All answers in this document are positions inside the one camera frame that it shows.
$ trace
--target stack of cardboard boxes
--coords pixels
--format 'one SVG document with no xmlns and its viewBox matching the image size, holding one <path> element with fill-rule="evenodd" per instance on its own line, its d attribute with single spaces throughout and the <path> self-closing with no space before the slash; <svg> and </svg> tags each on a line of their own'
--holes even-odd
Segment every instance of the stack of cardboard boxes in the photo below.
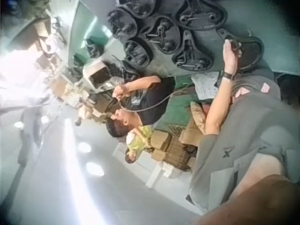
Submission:
<svg viewBox="0 0 300 225">
<path fill-rule="evenodd" d="M 171 136 L 169 133 L 155 130 L 151 136 L 151 146 L 155 148 L 152 158 L 156 161 L 170 163 L 184 171 L 189 168 L 193 170 L 196 158 L 191 157 L 190 153 L 185 151 L 184 145 L 198 147 L 202 136 L 203 134 L 192 117 L 179 138 Z"/>
<path fill-rule="evenodd" d="M 155 130 L 151 137 L 151 146 L 155 148 L 152 159 L 170 163 L 181 170 L 188 169 L 187 163 L 190 155 L 184 150 L 184 145 L 177 137 Z"/>
<path fill-rule="evenodd" d="M 184 145 L 179 142 L 177 137 L 172 137 L 164 161 L 185 171 L 188 169 L 187 163 L 189 158 L 190 154 L 184 150 Z"/>
</svg>

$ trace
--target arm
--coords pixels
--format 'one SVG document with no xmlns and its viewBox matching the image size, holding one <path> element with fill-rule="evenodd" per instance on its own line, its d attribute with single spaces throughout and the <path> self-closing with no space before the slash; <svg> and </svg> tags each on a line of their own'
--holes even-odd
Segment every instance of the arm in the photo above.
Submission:
<svg viewBox="0 0 300 225">
<path fill-rule="evenodd" d="M 142 132 L 140 131 L 140 129 L 134 128 L 133 132 L 136 135 L 138 135 L 146 145 L 149 145 L 148 139 L 145 137 L 145 135 L 142 134 Z"/>
<path fill-rule="evenodd" d="M 132 92 L 134 90 L 147 89 L 150 87 L 151 84 L 160 82 L 161 80 L 158 76 L 147 76 L 132 82 L 128 82 L 125 84 L 125 86 L 128 92 Z"/>
<path fill-rule="evenodd" d="M 224 71 L 226 73 L 235 75 L 237 71 L 237 57 L 231 49 L 231 44 L 228 40 L 225 40 L 223 46 L 223 58 L 225 62 Z M 205 122 L 205 134 L 216 134 L 220 132 L 220 127 L 225 119 L 230 100 L 231 100 L 231 90 L 232 90 L 232 81 L 228 78 L 223 77 L 221 85 L 217 92 L 216 97 L 214 98 L 209 113 Z"/>
<path fill-rule="evenodd" d="M 222 78 L 221 85 L 214 98 L 205 122 L 205 134 L 216 134 L 220 132 L 221 124 L 227 115 L 231 99 L 232 82 Z"/>
<path fill-rule="evenodd" d="M 147 89 L 153 83 L 160 83 L 161 80 L 158 76 L 147 76 L 140 79 L 137 79 L 132 82 L 128 82 L 124 85 L 118 85 L 113 90 L 112 97 L 117 98 L 118 100 L 122 99 L 123 97 L 129 95 L 130 92 L 139 89 Z"/>
</svg>

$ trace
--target cord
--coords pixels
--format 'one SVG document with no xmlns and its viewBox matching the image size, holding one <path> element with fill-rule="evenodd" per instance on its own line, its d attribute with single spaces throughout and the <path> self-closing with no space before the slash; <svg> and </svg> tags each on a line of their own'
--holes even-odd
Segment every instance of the cord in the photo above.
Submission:
<svg viewBox="0 0 300 225">
<path fill-rule="evenodd" d="M 125 108 L 124 106 L 122 106 L 121 102 L 119 101 L 119 105 L 121 106 L 121 108 L 127 112 L 131 112 L 131 113 L 139 113 L 139 112 L 144 112 L 146 110 L 149 110 L 149 109 L 152 109 L 160 104 L 162 104 L 164 101 L 166 101 L 168 98 L 170 98 L 173 94 L 177 93 L 177 92 L 180 92 L 180 91 L 183 91 L 184 89 L 188 88 L 191 84 L 189 83 L 187 86 L 181 88 L 181 89 L 178 89 L 174 92 L 172 92 L 171 94 L 169 94 L 167 97 L 165 97 L 163 100 L 161 100 L 160 102 L 156 103 L 155 105 L 152 105 L 152 106 L 149 106 L 147 108 L 144 108 L 144 109 L 138 109 L 138 110 L 130 110 L 130 109 L 127 109 Z"/>
</svg>

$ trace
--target black t-shirt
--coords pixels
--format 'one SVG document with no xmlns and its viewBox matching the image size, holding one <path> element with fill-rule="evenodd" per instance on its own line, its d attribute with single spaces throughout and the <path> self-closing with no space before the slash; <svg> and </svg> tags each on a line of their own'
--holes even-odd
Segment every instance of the black t-shirt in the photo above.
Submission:
<svg viewBox="0 0 300 225">
<path fill-rule="evenodd" d="M 133 105 L 131 102 L 131 98 L 128 98 L 126 103 L 127 109 L 130 110 L 140 110 L 151 107 L 161 100 L 163 100 L 168 95 L 172 94 L 175 87 L 175 80 L 173 77 L 161 78 L 160 83 L 153 83 L 147 91 L 142 94 L 143 97 L 139 105 Z M 158 106 L 138 112 L 137 114 L 140 116 L 143 126 L 151 125 L 157 122 L 162 115 L 164 115 L 167 105 L 169 102 L 169 98 L 159 104 Z"/>
</svg>

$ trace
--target paper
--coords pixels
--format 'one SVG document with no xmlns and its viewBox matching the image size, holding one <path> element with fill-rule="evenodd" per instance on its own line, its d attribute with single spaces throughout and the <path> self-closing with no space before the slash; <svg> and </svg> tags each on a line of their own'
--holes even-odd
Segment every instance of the paper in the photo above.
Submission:
<svg viewBox="0 0 300 225">
<path fill-rule="evenodd" d="M 218 88 L 214 85 L 217 82 L 218 75 L 219 72 L 209 72 L 191 76 L 199 100 L 215 98 Z"/>
</svg>

